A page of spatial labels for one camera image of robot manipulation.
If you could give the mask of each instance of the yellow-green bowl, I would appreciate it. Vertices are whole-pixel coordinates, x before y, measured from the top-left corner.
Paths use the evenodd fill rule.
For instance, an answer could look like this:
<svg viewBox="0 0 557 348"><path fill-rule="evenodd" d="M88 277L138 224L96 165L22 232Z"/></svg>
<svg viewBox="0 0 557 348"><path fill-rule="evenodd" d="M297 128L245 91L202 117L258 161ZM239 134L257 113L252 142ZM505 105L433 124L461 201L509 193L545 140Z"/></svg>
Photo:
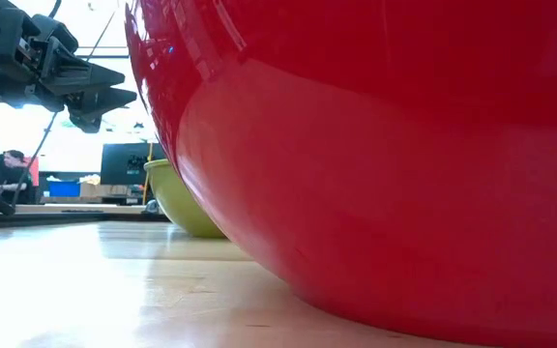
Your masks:
<svg viewBox="0 0 557 348"><path fill-rule="evenodd" d="M191 193L167 159L152 160L145 164L150 176L152 192L164 214L194 237L224 237L219 228L194 201Z"/></svg>

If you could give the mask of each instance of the red bowl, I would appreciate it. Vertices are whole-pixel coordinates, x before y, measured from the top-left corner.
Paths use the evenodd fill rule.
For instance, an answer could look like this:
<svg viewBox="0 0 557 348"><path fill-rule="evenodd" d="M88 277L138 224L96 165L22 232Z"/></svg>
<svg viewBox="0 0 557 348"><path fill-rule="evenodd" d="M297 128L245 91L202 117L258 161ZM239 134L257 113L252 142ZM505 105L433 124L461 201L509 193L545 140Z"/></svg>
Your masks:
<svg viewBox="0 0 557 348"><path fill-rule="evenodd" d="M298 295L391 330L557 347L557 0L127 15L169 158Z"/></svg>

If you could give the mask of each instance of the black monitor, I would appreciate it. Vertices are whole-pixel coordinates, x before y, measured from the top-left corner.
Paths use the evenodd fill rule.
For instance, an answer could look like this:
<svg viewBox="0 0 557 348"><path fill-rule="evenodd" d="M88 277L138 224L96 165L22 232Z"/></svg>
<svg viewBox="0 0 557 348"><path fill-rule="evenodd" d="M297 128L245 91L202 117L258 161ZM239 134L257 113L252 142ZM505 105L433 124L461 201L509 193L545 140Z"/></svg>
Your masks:
<svg viewBox="0 0 557 348"><path fill-rule="evenodd" d="M104 185L143 185L145 170L150 153L149 143L104 144L101 184ZM165 159L161 144L154 144L152 160Z"/></svg>

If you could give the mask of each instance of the man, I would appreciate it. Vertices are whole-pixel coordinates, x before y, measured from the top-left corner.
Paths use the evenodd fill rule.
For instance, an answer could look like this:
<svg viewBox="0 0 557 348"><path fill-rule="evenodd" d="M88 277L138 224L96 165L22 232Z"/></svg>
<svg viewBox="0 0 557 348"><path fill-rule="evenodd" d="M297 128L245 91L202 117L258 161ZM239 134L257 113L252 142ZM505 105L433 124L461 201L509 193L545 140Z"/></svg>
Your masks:
<svg viewBox="0 0 557 348"><path fill-rule="evenodd" d="M32 191L31 175L27 173L27 177L20 182L20 177L25 170L25 155L17 150L11 150L4 153L4 168L2 171L3 184L0 184L1 198L12 204L15 197L16 188L20 185L17 204L29 204Z"/></svg>

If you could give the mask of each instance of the blue container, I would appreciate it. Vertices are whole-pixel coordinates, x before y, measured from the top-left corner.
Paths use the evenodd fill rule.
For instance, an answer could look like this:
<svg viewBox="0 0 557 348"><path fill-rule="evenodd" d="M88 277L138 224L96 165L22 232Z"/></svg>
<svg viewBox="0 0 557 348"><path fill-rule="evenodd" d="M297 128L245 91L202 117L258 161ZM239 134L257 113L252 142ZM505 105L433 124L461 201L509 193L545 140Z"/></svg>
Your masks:
<svg viewBox="0 0 557 348"><path fill-rule="evenodd" d="M78 197L81 195L81 184L78 182L49 182L48 191L51 197Z"/></svg>

